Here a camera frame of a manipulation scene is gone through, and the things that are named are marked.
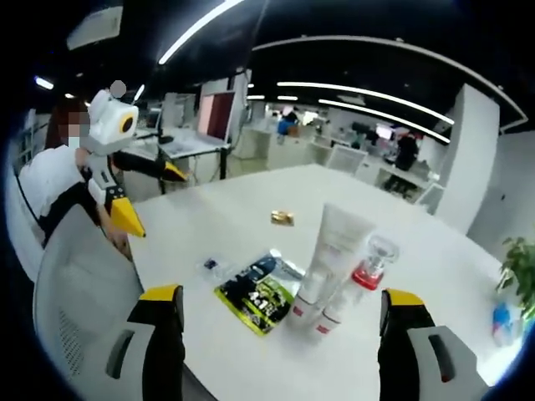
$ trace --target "face mask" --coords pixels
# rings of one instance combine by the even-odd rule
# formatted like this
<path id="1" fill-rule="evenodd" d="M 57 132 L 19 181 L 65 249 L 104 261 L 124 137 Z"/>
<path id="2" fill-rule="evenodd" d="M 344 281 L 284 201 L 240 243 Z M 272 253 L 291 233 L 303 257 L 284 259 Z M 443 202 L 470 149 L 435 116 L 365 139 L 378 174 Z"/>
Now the face mask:
<path id="1" fill-rule="evenodd" d="M 69 148 L 79 148 L 80 147 L 80 137 L 79 136 L 69 136 Z"/>

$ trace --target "snack package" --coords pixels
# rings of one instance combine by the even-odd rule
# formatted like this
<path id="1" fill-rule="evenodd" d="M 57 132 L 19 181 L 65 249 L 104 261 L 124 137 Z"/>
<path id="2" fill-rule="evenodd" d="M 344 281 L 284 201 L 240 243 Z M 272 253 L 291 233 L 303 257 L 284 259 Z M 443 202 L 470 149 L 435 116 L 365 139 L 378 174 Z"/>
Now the snack package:
<path id="1" fill-rule="evenodd" d="M 264 336 L 289 312 L 303 277 L 304 270 L 272 249 L 216 287 L 215 293 L 242 322 Z"/>

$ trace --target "green leaves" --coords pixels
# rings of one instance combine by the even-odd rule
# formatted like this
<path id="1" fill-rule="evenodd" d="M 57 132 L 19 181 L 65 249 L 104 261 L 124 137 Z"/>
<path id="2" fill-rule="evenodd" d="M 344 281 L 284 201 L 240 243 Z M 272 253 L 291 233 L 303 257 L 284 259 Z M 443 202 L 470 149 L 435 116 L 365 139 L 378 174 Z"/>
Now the green leaves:
<path id="1" fill-rule="evenodd" d="M 535 244 L 518 237 L 507 238 L 503 245 L 508 247 L 508 251 L 500 267 L 504 274 L 502 288 L 514 283 L 513 277 L 507 275 L 508 272 L 513 273 L 518 280 L 517 295 L 522 300 L 522 315 L 529 320 L 535 317 Z"/>

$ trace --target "white shirt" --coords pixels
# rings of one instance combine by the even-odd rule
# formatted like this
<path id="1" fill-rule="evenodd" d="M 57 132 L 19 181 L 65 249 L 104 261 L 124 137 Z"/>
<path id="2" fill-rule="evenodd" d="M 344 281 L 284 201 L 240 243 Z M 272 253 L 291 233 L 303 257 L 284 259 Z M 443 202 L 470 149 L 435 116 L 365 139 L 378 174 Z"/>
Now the white shirt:
<path id="1" fill-rule="evenodd" d="M 46 216 L 58 197 L 78 182 L 84 182 L 76 166 L 76 149 L 62 145 L 38 153 L 18 175 L 26 199 L 37 218 Z"/>

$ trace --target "potted plant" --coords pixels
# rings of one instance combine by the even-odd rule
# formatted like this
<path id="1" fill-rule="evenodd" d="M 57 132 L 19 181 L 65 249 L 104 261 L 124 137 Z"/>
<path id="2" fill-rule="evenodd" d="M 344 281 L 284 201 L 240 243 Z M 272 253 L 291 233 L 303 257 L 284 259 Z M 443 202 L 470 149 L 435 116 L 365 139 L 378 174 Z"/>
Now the potted plant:
<path id="1" fill-rule="evenodd" d="M 504 292 L 510 286 L 516 287 L 522 317 L 529 322 L 535 316 L 535 243 L 518 237 L 507 238 L 503 245 L 508 251 L 500 268 L 502 279 L 497 290 Z"/>

